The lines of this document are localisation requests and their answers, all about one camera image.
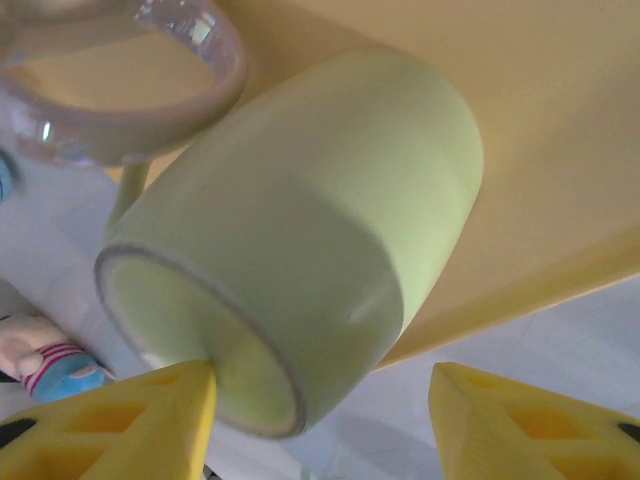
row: doll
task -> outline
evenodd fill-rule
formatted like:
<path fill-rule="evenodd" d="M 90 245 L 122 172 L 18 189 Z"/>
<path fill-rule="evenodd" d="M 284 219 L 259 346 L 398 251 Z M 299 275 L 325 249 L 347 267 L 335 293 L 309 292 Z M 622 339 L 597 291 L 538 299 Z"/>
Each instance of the doll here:
<path fill-rule="evenodd" d="M 102 386 L 98 362 L 40 315 L 0 319 L 0 370 L 22 383 L 38 403 Z"/>

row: cup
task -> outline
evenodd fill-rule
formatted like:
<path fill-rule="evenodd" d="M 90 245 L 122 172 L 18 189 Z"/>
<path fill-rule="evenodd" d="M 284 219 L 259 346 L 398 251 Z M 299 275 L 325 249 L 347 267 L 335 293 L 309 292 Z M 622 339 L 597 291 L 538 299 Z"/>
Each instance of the cup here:
<path fill-rule="evenodd" d="M 151 367 L 213 361 L 223 421 L 299 434 L 408 326 L 482 164 L 472 112 L 436 69 L 349 51 L 226 117 L 123 203 L 99 296 Z"/>

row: table surface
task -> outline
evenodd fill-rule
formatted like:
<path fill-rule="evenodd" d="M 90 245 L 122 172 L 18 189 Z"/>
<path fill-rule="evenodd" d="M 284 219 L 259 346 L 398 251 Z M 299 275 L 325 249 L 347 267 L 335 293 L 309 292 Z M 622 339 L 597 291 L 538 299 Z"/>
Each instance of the table surface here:
<path fill-rule="evenodd" d="M 440 68 L 476 113 L 480 196 L 387 363 L 640 269 L 640 2 L 218 3 L 250 55 L 241 103 L 337 52 L 382 43 Z M 150 36 L 21 73 L 67 102 L 132 108 L 207 88 L 192 60 Z"/>

